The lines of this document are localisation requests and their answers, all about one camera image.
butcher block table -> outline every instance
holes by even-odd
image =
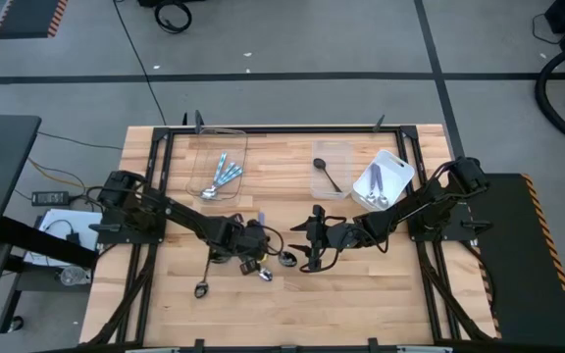
[[[128,129],[121,170],[145,175],[152,130],[152,126]],[[419,125],[417,130],[429,177],[451,159],[450,153],[441,125]],[[394,134],[388,133],[248,134],[238,203],[211,207],[185,191],[196,155],[195,138],[178,135],[174,141],[168,196],[209,216],[241,213],[250,220],[262,212],[265,224],[280,231],[285,244],[308,244],[305,233],[289,229],[306,221],[314,204],[322,205],[327,215],[349,220],[367,212],[350,196],[336,201],[311,196],[314,140],[351,143],[352,180],[363,173],[379,150],[396,155],[398,151]],[[406,146],[411,160],[410,142]],[[413,180],[418,188],[418,177]],[[275,236],[272,241],[276,247]],[[80,342],[101,329],[123,298],[130,250],[131,245],[118,245],[99,260]],[[306,263],[303,254],[286,250],[296,255],[299,265]],[[458,243],[444,243],[443,251],[456,299],[484,332],[495,336],[479,263]],[[376,337],[382,345],[433,343],[416,246],[405,223],[389,237],[386,254],[375,247],[344,250],[334,268],[319,274],[302,274],[299,265],[285,268],[275,257],[265,263],[274,273],[271,282],[255,274],[243,276],[238,259],[211,264],[210,290],[204,298],[196,299],[193,289],[202,280],[207,252],[191,231],[168,222],[156,259],[146,347],[193,346],[196,338],[205,339],[206,346],[365,345],[369,337]],[[323,263],[329,264],[333,256],[333,250],[327,251]],[[449,337],[445,309],[437,293],[436,302],[443,336]],[[127,340],[134,338],[137,314],[135,302]]]

spoon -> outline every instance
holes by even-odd
[[[329,172],[326,171],[326,161],[324,161],[322,158],[316,158],[313,160],[313,166],[326,173],[326,176],[329,177],[329,180],[331,181],[331,184],[334,187],[334,191],[341,192],[339,186],[337,186],[337,184],[334,183],[334,181],[331,179],[331,176],[329,176]]]

plastic container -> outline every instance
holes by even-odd
[[[195,140],[197,155],[193,163],[191,179],[186,186],[186,192],[196,200],[206,205],[226,206],[238,201],[243,174],[237,176],[217,189],[213,199],[201,197],[202,190],[213,185],[213,177],[218,168],[220,157],[226,153],[226,160],[221,173],[230,163],[243,170],[247,150],[247,135],[243,131],[227,128],[204,128]]]
[[[352,190],[352,145],[343,141],[314,141],[311,157],[311,195],[329,200],[345,198]],[[323,170],[313,166],[316,158],[326,162],[326,171],[341,192],[334,190]]]
[[[387,198],[387,205],[374,204],[366,201],[366,196],[370,193],[371,165],[368,166],[365,172],[354,182],[352,186],[352,199],[368,211],[386,210],[396,203],[398,196],[400,196],[400,193],[404,190],[407,183],[411,181],[415,171],[413,167],[394,156],[391,152],[385,150],[379,151],[372,163],[377,164],[381,168],[383,195]],[[374,192],[378,194],[378,185],[375,187]]]

orange and black stripe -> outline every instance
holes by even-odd
[[[477,254],[479,254],[479,256],[481,256],[481,249],[479,249],[478,246],[473,246],[472,248],[477,252]],[[486,295],[488,296],[488,304],[491,308],[491,286],[489,284],[488,273],[481,261],[479,261],[479,270],[481,271],[481,278],[483,279],[483,287],[486,289]],[[494,322],[494,328],[496,329],[496,338],[502,338],[502,334],[500,334],[500,327],[498,326],[498,319],[496,318],[496,313],[493,310],[491,310],[491,318]]]
[[[539,225],[541,226],[541,233],[544,235],[544,241],[548,246],[548,252],[550,253],[550,258],[553,262],[553,266],[557,270],[557,277],[559,278],[559,284],[561,288],[564,290],[565,294],[565,273],[564,268],[561,266],[561,261],[559,260],[559,255],[557,254],[557,250],[555,249],[555,243],[553,242],[553,238],[550,235],[550,230],[548,228],[548,224],[546,223],[546,219],[544,218],[544,212],[541,209],[541,205],[538,201],[538,194],[534,189],[534,182],[531,180],[531,177],[528,175],[522,175],[527,183],[527,187],[529,187],[529,193],[531,193],[531,200],[534,203],[536,208],[536,214],[538,214],[539,218]]]
[[[65,16],[65,9],[67,8],[67,2],[69,0],[59,0],[58,5],[56,5],[56,10],[54,11],[54,16],[51,18],[51,23],[49,24],[49,28],[47,29],[47,36],[52,38],[56,35],[58,31],[58,26],[60,25],[60,21],[63,20],[63,16]]]
[[[4,23],[4,20],[6,20],[6,16],[8,16],[8,11],[10,10],[10,5],[12,5],[13,1],[14,0],[8,1],[8,4],[6,4],[6,7],[4,8],[4,12],[1,15],[1,19],[0,19],[0,29],[1,29],[1,24]]]

concrete floor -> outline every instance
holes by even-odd
[[[344,0],[196,2],[189,4],[192,28],[178,36],[161,31],[152,11],[134,0],[119,6],[151,75],[430,73],[415,1],[368,0],[354,6]],[[532,16],[550,1],[423,4],[444,73],[537,73],[559,52],[531,36]],[[565,72],[565,64],[558,71]],[[127,126],[161,123],[147,85],[84,83],[88,80],[80,76],[127,80],[141,74],[111,1],[70,1],[56,37],[0,40],[0,76],[30,77],[25,84],[0,84],[0,114],[37,115],[44,132],[120,145]],[[47,76],[71,76],[77,82],[43,83]],[[174,79],[152,85],[170,125],[195,109],[208,125],[373,123],[381,114],[386,124],[445,124],[432,79]],[[486,171],[532,176],[565,267],[565,136],[539,112],[533,85],[528,80],[446,83],[466,154],[481,159]],[[565,117],[565,80],[552,82],[549,91]],[[31,156],[75,173],[87,185],[102,184],[120,159],[118,151],[44,136],[37,138]],[[63,186],[28,167],[17,189],[30,194]],[[32,224],[44,212],[14,194],[6,215]],[[0,310],[11,281],[0,282]],[[1,334],[0,351],[75,345],[86,299],[84,294],[24,293],[17,313],[25,317],[26,328]]]

